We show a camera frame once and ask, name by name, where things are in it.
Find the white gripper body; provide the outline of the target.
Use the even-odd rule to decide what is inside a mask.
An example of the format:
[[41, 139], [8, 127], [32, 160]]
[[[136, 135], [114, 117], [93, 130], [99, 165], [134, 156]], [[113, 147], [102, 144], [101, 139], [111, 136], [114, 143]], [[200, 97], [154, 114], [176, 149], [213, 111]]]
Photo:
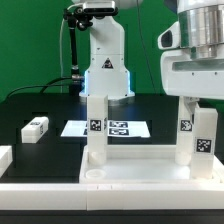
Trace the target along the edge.
[[167, 95], [224, 100], [224, 44], [217, 56], [192, 60], [190, 49], [180, 49], [180, 25], [175, 22], [158, 37], [162, 87]]

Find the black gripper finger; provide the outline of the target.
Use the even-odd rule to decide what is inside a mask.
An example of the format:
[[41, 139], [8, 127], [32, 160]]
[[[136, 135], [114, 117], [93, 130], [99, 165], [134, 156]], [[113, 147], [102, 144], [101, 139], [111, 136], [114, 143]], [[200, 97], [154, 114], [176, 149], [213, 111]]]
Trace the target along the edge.
[[195, 113], [195, 109], [198, 107], [199, 98], [197, 97], [184, 97], [184, 110], [188, 117], [191, 117]]

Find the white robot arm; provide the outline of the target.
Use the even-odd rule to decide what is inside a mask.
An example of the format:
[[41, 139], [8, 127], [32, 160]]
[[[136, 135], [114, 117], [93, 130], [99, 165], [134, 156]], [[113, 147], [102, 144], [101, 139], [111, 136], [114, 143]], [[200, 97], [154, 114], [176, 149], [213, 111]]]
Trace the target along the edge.
[[[71, 0], [75, 26], [90, 31], [90, 67], [82, 97], [106, 95], [116, 102], [132, 97], [124, 65], [123, 27], [114, 20], [120, 9], [143, 0]], [[224, 0], [164, 0], [178, 20], [157, 39], [162, 86], [179, 96], [193, 114], [201, 98], [224, 100]]]

